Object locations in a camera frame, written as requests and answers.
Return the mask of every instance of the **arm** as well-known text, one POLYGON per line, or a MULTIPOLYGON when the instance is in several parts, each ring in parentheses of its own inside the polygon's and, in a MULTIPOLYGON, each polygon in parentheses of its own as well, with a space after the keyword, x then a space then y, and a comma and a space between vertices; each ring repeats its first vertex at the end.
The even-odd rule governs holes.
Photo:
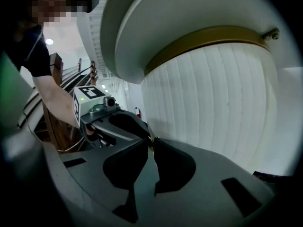
POLYGON ((78 128, 72 109, 72 97, 55 83, 53 77, 33 77, 33 81, 48 110, 57 119, 78 128))

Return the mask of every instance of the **person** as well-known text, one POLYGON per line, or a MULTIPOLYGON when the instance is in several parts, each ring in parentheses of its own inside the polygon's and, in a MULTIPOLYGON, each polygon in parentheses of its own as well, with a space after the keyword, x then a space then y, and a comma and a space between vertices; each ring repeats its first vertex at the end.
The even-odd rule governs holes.
POLYGON ((43 102, 59 120, 76 128, 72 97, 58 86, 50 71, 50 55, 43 36, 43 23, 53 22, 71 10, 71 0, 18 0, 26 6, 13 13, 7 28, 4 51, 18 70, 27 68, 43 102))

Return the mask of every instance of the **hand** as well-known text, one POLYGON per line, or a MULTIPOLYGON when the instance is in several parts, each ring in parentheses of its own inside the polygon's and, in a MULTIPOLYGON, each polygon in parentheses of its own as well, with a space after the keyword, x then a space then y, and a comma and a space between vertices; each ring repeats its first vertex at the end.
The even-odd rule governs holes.
POLYGON ((93 126, 90 126, 90 129, 88 129, 85 125, 85 130, 87 135, 93 135, 95 133, 95 128, 93 126))

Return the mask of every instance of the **white pleated panel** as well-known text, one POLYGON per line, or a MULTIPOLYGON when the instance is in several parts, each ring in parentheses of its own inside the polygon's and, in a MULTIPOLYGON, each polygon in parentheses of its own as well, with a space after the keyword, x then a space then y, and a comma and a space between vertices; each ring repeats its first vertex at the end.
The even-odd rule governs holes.
POLYGON ((276 123, 277 76, 266 49, 242 43, 184 53, 142 81, 152 136, 258 167, 276 123))

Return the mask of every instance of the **green object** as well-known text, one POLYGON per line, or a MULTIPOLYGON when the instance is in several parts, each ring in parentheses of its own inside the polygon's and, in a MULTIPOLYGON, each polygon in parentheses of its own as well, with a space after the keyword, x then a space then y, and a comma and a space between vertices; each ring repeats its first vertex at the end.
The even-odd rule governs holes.
POLYGON ((0 55, 0 125, 16 127, 33 89, 6 53, 0 55))

